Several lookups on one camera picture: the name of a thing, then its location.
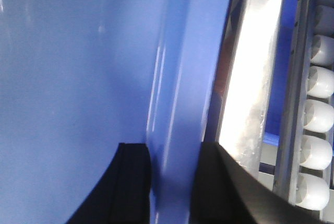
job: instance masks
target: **blue plastic surface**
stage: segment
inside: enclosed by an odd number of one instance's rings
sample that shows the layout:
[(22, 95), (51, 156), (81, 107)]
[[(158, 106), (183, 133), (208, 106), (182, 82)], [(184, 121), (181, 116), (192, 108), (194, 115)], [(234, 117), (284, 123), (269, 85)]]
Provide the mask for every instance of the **blue plastic surface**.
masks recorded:
[(267, 133), (277, 135), (277, 140), (285, 100), (296, 8), (297, 0), (284, 0), (265, 129)]
[(147, 142), (152, 223), (187, 223), (229, 0), (0, 0), (0, 223), (64, 223)]

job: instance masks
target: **metal track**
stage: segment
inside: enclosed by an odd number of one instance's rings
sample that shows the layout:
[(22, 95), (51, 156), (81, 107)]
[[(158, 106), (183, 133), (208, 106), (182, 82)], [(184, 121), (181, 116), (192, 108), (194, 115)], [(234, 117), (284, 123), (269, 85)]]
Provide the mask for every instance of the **metal track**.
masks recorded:
[[(276, 194), (293, 205), (296, 201), (297, 178), (301, 169), (300, 149), (302, 135), (305, 133), (303, 118), (307, 99), (306, 83), (312, 54), (316, 1), (298, 0), (273, 186)], [(326, 134), (326, 139), (330, 143), (333, 138), (332, 132), (330, 130)], [(330, 167), (319, 175), (329, 184)]]

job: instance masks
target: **black plastic part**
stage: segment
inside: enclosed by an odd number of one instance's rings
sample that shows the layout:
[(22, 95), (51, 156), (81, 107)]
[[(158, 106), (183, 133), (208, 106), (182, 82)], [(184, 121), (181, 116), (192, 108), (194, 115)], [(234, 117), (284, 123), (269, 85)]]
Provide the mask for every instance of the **black plastic part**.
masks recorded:
[(151, 162), (145, 144), (120, 143), (117, 152), (68, 224), (149, 224)]
[(190, 224), (320, 224), (266, 189), (218, 144), (204, 142), (192, 192)]

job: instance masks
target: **metal frame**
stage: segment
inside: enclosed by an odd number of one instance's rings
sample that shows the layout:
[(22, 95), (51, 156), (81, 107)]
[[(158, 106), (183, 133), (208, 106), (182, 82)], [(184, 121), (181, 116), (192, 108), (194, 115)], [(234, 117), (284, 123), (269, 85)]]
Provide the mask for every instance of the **metal frame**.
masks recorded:
[(219, 143), (254, 177), (259, 169), (281, 6), (282, 0), (244, 0), (229, 87), (222, 102)]
[[(275, 169), (273, 191), (291, 204), (295, 204), (297, 178), (301, 169), (300, 148), (307, 99), (305, 85), (312, 53), (315, 7), (316, 0), (299, 0)], [(332, 139), (333, 130), (330, 130), (326, 140), (332, 144)], [(329, 184), (330, 167), (323, 172), (322, 177)]]

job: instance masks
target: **metal rail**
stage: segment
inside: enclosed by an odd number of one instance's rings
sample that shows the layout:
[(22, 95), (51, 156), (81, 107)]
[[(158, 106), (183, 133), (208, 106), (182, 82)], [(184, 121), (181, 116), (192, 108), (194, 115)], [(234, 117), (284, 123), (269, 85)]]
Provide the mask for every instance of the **metal rail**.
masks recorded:
[[(312, 54), (313, 25), (317, 0), (298, 0), (285, 104), (281, 122), (273, 191), (295, 204), (300, 171), (306, 83)], [(324, 172), (325, 179), (330, 177)]]
[(282, 0), (244, 0), (222, 102), (219, 143), (254, 177), (259, 170), (281, 6)]

